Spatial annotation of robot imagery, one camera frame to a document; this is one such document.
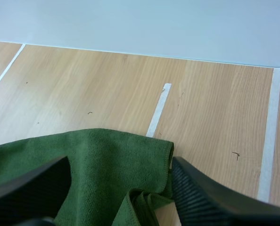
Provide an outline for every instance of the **white tape line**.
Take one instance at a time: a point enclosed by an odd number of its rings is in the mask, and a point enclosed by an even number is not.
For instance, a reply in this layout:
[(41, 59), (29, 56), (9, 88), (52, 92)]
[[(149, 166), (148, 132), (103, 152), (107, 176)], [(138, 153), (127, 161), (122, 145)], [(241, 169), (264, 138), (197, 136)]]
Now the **white tape line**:
[(13, 62), (16, 60), (17, 56), (22, 52), (23, 48), (25, 47), (25, 44), (23, 44), (21, 46), (21, 48), (19, 48), (18, 52), (15, 54), (15, 56), (13, 57), (13, 59), (10, 61), (10, 63), (8, 64), (8, 66), (6, 67), (6, 69), (3, 71), (3, 73), (0, 75), (0, 81), (2, 80), (2, 78), (4, 77), (4, 75), (7, 73), (7, 71), (9, 70), (9, 68), (11, 67), (11, 65), (13, 64)]
[(169, 90), (170, 90), (171, 86), (172, 85), (170, 83), (166, 83), (163, 87), (161, 96), (159, 98), (157, 107), (155, 109), (155, 113), (153, 115), (153, 118), (150, 121), (148, 132), (146, 134), (147, 137), (153, 137), (154, 134), (155, 134), (155, 131), (156, 131), (159, 119), (161, 117), (161, 113), (162, 113), (162, 110), (164, 108), (164, 105), (165, 105), (165, 102), (166, 102), (166, 99), (167, 99), (167, 96), (168, 96), (168, 93), (169, 93)]
[(259, 187), (257, 193), (257, 199), (263, 202), (269, 202), (270, 198), (279, 101), (280, 68), (274, 68), (269, 98), (266, 134), (264, 138), (264, 151), (261, 166), (261, 175), (259, 177)]

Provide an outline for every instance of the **black plastic part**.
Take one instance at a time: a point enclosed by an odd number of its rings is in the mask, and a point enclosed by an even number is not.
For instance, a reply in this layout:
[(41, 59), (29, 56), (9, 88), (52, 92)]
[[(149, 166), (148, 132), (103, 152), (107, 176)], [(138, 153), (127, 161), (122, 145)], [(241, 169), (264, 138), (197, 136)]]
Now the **black plastic part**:
[(0, 226), (33, 218), (55, 218), (70, 186), (70, 164), (66, 156), (0, 185)]
[(280, 207), (217, 183), (181, 157), (173, 158), (173, 199), (183, 226), (280, 225)]

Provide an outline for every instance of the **green towel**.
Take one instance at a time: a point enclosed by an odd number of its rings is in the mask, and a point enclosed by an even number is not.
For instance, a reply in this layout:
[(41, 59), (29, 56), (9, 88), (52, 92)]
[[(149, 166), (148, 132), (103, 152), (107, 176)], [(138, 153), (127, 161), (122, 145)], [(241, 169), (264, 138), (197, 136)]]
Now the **green towel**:
[(85, 129), (0, 145), (0, 183), (67, 155), (72, 185), (61, 226), (158, 225), (172, 202), (173, 143), (109, 129)]

